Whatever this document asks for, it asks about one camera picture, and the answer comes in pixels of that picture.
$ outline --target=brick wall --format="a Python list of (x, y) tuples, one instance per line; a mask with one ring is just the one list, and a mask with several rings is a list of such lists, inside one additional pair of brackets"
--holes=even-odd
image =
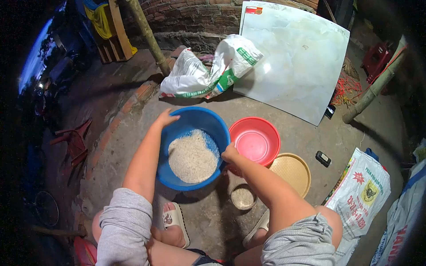
[[(154, 36), (162, 49), (184, 44), (197, 51), (214, 51), (227, 34), (239, 32), (242, 0), (139, 0)], [(315, 13), (318, 0), (270, 0)], [(123, 23), (129, 39), (136, 46), (144, 40), (133, 18), (122, 10)]]

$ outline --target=slide sandal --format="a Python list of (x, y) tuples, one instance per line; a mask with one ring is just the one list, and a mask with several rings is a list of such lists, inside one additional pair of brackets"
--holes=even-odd
[(242, 245), (244, 247), (247, 245), (250, 239), (254, 236), (254, 233), (256, 233), (257, 229), (259, 228), (263, 228), (266, 231), (269, 231), (269, 209), (264, 212), (259, 222), (257, 222), (254, 228), (250, 231), (250, 233), (243, 239)]
[(172, 202), (172, 203), (175, 206), (176, 210), (163, 212), (164, 229), (167, 229), (167, 227), (174, 226), (174, 225), (180, 226), (182, 229), (182, 232), (184, 233), (185, 246), (183, 248), (185, 249), (189, 246), (190, 241), (189, 241), (188, 234), (186, 232), (184, 217), (182, 215), (182, 211), (179, 205), (176, 202)]

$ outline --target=knee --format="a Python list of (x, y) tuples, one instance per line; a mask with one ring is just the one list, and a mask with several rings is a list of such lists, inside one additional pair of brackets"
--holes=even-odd
[(102, 228), (99, 226), (99, 217), (103, 213), (103, 210), (99, 211), (95, 217), (93, 218), (92, 222), (92, 234), (93, 238), (96, 240), (96, 243), (99, 242), (99, 238), (101, 237)]
[(337, 249), (343, 235), (343, 223), (340, 216), (335, 211), (325, 206), (316, 206), (315, 209), (327, 219), (328, 225), (333, 229), (331, 243)]

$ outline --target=red plastic basin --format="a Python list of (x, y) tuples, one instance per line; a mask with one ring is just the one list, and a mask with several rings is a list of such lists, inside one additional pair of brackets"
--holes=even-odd
[(281, 140), (278, 131), (263, 118), (242, 118), (232, 124), (229, 133), (241, 155), (263, 166), (271, 164), (279, 153)]

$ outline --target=woven plastic sack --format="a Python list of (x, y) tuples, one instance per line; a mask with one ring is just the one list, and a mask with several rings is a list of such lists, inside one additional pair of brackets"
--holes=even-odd
[(408, 183), (389, 209), (387, 227), (370, 266), (391, 265), (396, 260), (420, 214), (425, 189), (426, 160), (423, 160), (411, 168)]
[(186, 48), (161, 83), (160, 97), (210, 99), (231, 87), (262, 57), (251, 41), (237, 34), (228, 35), (217, 46), (209, 71), (191, 48)]
[(391, 193), (389, 174), (375, 159), (355, 149), (335, 193), (325, 204), (340, 215), (343, 237), (334, 256), (337, 265), (348, 263), (360, 237)]

